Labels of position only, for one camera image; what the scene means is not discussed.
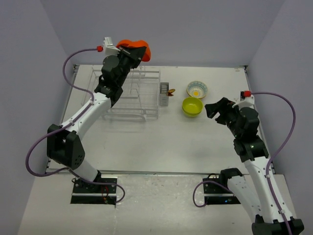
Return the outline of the orange bowl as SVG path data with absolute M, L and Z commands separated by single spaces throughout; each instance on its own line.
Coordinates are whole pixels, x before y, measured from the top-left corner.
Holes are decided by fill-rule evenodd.
M 131 40 L 121 40 L 116 47 L 117 48 L 121 48 L 121 47 L 126 47 L 129 48 L 132 45 L 132 41 Z
M 140 47 L 144 47 L 145 48 L 145 52 L 143 53 L 142 57 L 141 57 L 141 61 L 142 62 L 149 62 L 152 54 L 151 54 L 151 50 L 149 47 L 149 44 L 144 41 L 144 40 L 139 40 L 139 41 L 131 41 L 131 43 L 129 44 L 130 47 L 132 48 L 140 48 Z

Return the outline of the white floral ceramic bowl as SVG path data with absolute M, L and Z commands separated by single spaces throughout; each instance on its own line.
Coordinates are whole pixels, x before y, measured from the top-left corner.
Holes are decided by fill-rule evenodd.
M 198 98 L 198 99 L 203 99 L 206 97 L 207 93 L 188 93 L 190 97 Z

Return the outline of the lime green bowl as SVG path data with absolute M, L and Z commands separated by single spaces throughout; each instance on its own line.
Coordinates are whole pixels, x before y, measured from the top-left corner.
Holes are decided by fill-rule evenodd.
M 201 112 L 196 113 L 196 114 L 188 113 L 188 112 L 186 112 L 185 110 L 182 110 L 182 112 L 183 112 L 183 114 L 184 114 L 186 117 L 188 117 L 188 118 L 196 118 L 196 117 L 198 117 L 198 116 L 201 115 Z
M 203 103 L 200 99 L 188 97 L 182 102 L 182 109 L 188 113 L 199 113 L 203 109 Z

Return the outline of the yellow sun pattern bowl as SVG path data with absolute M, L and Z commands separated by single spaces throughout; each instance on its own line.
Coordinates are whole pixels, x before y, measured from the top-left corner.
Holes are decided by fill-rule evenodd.
M 188 93 L 208 93 L 208 87 L 201 81 L 192 81 L 187 85 L 186 88 Z

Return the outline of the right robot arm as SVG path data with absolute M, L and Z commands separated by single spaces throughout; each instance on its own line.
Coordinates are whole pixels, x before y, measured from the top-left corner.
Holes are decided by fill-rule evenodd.
M 235 152 L 255 187 L 252 190 L 242 173 L 231 168 L 220 172 L 219 189 L 236 196 L 251 220 L 254 235 L 299 235 L 304 224 L 293 216 L 280 193 L 266 145 L 257 134 L 258 112 L 251 106 L 243 100 L 234 103 L 225 97 L 205 105 L 207 117 L 218 115 L 216 122 L 227 126 L 233 134 Z

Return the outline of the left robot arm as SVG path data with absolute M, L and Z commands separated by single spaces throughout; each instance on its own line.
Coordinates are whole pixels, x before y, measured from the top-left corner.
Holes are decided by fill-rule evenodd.
M 121 46 L 116 55 L 105 57 L 90 100 L 61 125 L 53 124 L 48 128 L 47 156 L 84 180 L 90 192 L 99 191 L 102 181 L 99 171 L 85 159 L 82 139 L 95 121 L 119 100 L 128 74 L 139 66 L 147 50 L 147 46 Z

